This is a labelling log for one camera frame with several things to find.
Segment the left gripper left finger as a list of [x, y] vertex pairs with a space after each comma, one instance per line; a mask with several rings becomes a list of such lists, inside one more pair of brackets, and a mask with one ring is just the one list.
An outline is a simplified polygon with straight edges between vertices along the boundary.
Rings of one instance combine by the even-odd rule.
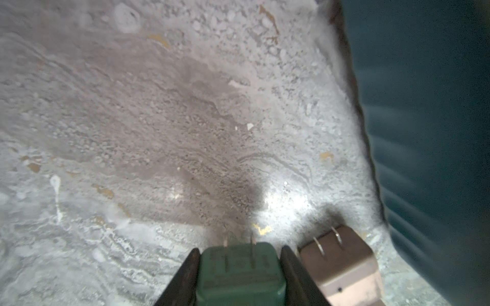
[[198, 248], [194, 248], [190, 251], [179, 270], [153, 305], [195, 305], [199, 263], [200, 251]]

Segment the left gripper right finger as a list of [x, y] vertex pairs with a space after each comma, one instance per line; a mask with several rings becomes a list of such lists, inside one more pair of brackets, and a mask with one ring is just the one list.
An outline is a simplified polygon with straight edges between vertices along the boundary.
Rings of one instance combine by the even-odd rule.
[[280, 263], [287, 283], [285, 305], [331, 306], [289, 246], [282, 247]]

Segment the green plug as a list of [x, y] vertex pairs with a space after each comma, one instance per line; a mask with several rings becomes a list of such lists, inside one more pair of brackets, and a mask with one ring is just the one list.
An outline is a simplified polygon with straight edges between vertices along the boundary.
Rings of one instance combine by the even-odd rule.
[[287, 282], [275, 248], [249, 242], [206, 249], [200, 257], [196, 305], [285, 305]]

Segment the teal storage box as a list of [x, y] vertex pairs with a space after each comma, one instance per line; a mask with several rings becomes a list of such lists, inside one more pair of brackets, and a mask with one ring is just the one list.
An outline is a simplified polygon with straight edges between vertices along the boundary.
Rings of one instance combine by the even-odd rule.
[[342, 1], [398, 254], [452, 305], [489, 304], [489, 2]]

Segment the pink plug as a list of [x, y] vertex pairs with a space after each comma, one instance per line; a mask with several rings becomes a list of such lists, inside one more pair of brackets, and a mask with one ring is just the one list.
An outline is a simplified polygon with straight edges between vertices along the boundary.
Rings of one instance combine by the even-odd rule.
[[375, 254], [351, 227], [340, 225], [313, 238], [299, 257], [331, 305], [384, 305]]

